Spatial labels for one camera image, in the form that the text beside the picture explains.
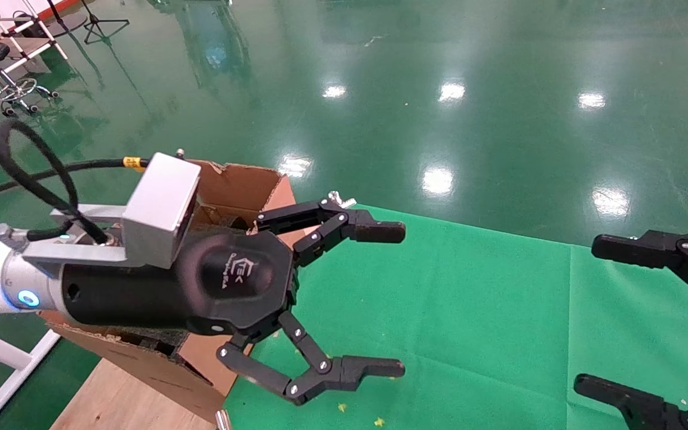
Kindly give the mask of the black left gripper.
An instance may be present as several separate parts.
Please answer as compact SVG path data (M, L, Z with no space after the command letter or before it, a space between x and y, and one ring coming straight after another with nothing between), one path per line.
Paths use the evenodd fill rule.
M222 365L296 406L327 390L355 391L368 376L404 376L401 360L328 357L287 311L297 287L294 261L309 266L345 239L401 243L404 223L375 220L368 210L323 198L260 212L256 224L264 232L187 239L169 269L66 265L66 316L83 325L235 334L217 351ZM313 230L292 245L294 256L277 237L308 228ZM244 352L249 338L266 338L279 328L308 362L298 377Z

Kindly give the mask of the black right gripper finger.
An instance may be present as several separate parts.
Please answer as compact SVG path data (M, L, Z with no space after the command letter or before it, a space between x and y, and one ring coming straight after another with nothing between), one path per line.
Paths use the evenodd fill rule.
M593 256L650 269L669 269L688 285L688 234L647 231L638 238L601 234L592 242Z
M619 410L629 429L688 429L688 410L658 395L593 375L576 376L573 389Z

